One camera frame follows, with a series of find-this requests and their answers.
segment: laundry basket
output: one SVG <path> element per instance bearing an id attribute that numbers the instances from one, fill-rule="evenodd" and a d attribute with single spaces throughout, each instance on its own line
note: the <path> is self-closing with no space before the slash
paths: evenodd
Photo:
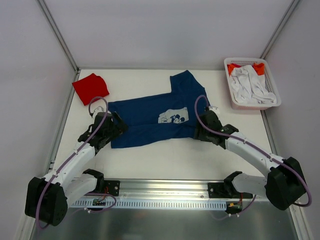
<path id="1" fill-rule="evenodd" d="M 235 100 L 235 96 L 233 93 L 233 89 L 231 87 L 231 78 L 228 73 L 228 64 L 238 64 L 241 67 L 246 65 L 260 64 L 264 63 L 264 77 L 265 77 L 265 88 L 269 93 L 274 93 L 276 96 L 276 103 L 273 104 L 249 104 L 249 103 L 239 103 Z M 229 95 L 231 99 L 231 106 L 233 109 L 238 110 L 266 110 L 270 107 L 277 107 L 281 104 L 281 98 L 279 96 L 279 92 L 277 86 L 275 84 L 275 80 L 272 77 L 270 68 L 268 63 L 260 58 L 248 58 L 248 57 L 228 57 L 224 60 L 224 68 L 226 73 L 226 78 L 229 86 Z"/>

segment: white print on shirt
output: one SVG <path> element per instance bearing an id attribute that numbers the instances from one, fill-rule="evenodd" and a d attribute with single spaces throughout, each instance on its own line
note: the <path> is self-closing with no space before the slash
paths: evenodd
<path id="1" fill-rule="evenodd" d="M 189 120 L 187 107 L 181 109 L 168 109 L 161 113 L 158 118 L 158 124 L 181 124 Z"/>

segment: table top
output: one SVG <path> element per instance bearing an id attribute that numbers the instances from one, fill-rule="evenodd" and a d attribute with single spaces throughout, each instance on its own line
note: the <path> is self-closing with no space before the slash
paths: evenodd
<path id="1" fill-rule="evenodd" d="M 171 92 L 170 76 L 184 70 L 123 70 L 85 69 L 79 79 L 94 73 L 101 76 L 108 87 L 108 102 L 135 99 Z M 210 103 L 218 107 L 222 125 L 231 124 L 246 137 L 270 151 L 270 145 L 260 111 L 231 108 L 225 71 L 191 70 L 195 79 L 205 87 Z M 105 109 L 103 101 L 92 104 Z M 78 137 L 93 123 L 88 106 L 75 93 L 72 99 L 54 167 L 72 152 Z M 234 171 L 249 175 L 262 174 L 236 154 L 209 142 L 190 138 L 169 139 L 149 145 L 111 149 L 110 144 L 85 166 L 104 173 L 105 178 L 223 180 Z"/>

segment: pile of clothes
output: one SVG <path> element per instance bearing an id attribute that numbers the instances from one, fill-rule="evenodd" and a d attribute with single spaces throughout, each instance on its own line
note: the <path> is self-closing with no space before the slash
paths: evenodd
<path id="1" fill-rule="evenodd" d="M 234 99 L 241 104 L 276 104 L 277 98 L 266 89 L 263 63 L 240 66 L 227 65 Z"/>

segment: blue cloth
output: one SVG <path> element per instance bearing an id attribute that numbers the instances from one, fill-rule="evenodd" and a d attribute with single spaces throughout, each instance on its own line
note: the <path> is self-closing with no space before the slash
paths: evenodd
<path id="1" fill-rule="evenodd" d="M 171 92 L 109 103 L 128 130 L 111 141 L 113 149 L 138 147 L 161 140 L 193 138 L 197 118 L 195 101 L 206 91 L 195 77 L 184 71 L 170 77 Z M 206 101 L 198 102 L 197 111 L 204 113 Z"/>

